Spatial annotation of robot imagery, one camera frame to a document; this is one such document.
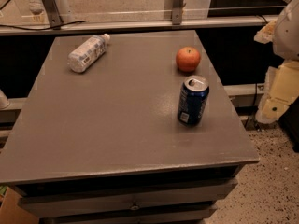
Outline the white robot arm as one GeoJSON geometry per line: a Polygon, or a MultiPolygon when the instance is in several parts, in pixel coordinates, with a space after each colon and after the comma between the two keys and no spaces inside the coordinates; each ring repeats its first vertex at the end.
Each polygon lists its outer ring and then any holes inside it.
{"type": "Polygon", "coordinates": [[[255,114],[258,122],[269,124],[279,120],[299,97],[299,0],[291,0],[254,40],[264,44],[271,42],[274,54],[283,59],[278,68],[268,68],[263,96],[255,114]]]}

